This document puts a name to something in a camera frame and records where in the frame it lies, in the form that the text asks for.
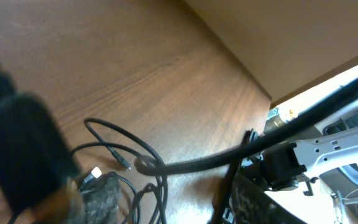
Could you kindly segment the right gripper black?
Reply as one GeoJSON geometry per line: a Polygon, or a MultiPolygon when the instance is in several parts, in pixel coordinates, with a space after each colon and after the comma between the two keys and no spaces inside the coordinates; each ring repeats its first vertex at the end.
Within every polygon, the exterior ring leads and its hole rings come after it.
{"type": "Polygon", "coordinates": [[[0,187],[13,214],[39,204],[79,174],[37,97],[20,94],[0,101],[0,187]]]}

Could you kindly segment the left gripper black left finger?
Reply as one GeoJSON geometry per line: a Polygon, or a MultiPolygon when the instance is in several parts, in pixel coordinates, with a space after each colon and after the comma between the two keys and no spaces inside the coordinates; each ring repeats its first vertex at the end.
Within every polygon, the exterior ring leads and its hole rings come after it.
{"type": "Polygon", "coordinates": [[[80,187],[85,209],[79,223],[116,224],[119,207],[117,174],[103,174],[80,187]]]}

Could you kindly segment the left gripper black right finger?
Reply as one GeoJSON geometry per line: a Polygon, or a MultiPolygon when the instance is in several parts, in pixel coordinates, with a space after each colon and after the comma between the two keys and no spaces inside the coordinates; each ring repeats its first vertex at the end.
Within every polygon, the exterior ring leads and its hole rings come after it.
{"type": "Polygon", "coordinates": [[[233,179],[231,198],[237,224],[305,224],[243,175],[233,179]]]}

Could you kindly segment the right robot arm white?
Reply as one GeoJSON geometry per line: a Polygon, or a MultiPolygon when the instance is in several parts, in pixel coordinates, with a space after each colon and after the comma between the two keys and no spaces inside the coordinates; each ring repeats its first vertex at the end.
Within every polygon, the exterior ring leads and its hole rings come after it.
{"type": "MultiPolygon", "coordinates": [[[[301,181],[312,182],[318,175],[358,160],[358,127],[316,139],[290,141],[290,137],[347,102],[335,92],[297,119],[266,136],[245,133],[233,150],[213,157],[166,165],[143,140],[112,123],[111,128],[148,151],[136,154],[135,167],[155,176],[157,185],[147,190],[157,194],[157,208],[166,206],[166,178],[173,174],[214,169],[229,165],[232,192],[225,204],[233,207],[237,223],[298,223],[273,200],[266,190],[283,190],[301,181]]],[[[33,208],[60,190],[80,171],[45,106],[30,95],[0,98],[0,187],[13,214],[33,208]]]]}

